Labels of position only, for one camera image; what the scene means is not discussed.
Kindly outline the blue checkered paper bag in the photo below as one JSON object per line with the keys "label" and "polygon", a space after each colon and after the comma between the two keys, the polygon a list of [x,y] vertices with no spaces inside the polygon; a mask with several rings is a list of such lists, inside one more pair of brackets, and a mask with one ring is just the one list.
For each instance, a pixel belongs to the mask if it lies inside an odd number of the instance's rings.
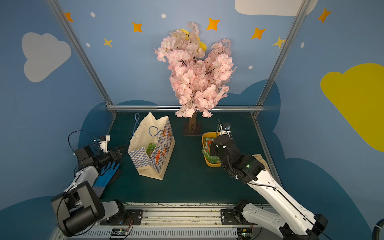
{"label": "blue checkered paper bag", "polygon": [[168,116],[156,119],[148,113],[140,120],[140,114],[135,114],[128,154],[140,176],[163,180],[175,143]]}

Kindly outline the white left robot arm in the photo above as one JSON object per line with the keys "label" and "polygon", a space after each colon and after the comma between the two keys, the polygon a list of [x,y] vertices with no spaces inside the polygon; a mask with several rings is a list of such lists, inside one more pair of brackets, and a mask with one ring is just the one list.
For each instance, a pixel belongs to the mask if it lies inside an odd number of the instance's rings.
{"label": "white left robot arm", "polygon": [[96,223],[123,225],[128,214],[119,200],[102,202],[109,183],[121,174],[122,147],[94,151],[86,146],[74,151],[78,171],[71,184],[51,200],[59,229],[66,237],[83,235]]}

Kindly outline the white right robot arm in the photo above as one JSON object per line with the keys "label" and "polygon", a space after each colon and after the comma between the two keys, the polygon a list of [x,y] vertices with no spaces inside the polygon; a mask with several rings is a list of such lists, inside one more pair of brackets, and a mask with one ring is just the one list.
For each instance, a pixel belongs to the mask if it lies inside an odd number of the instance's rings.
{"label": "white right robot arm", "polygon": [[328,220],[313,214],[280,186],[265,166],[252,155],[243,155],[233,138],[220,135],[210,146],[210,154],[219,157],[225,172],[258,192],[276,210],[263,210],[249,201],[235,206],[243,218],[269,230],[283,240],[317,240]]}

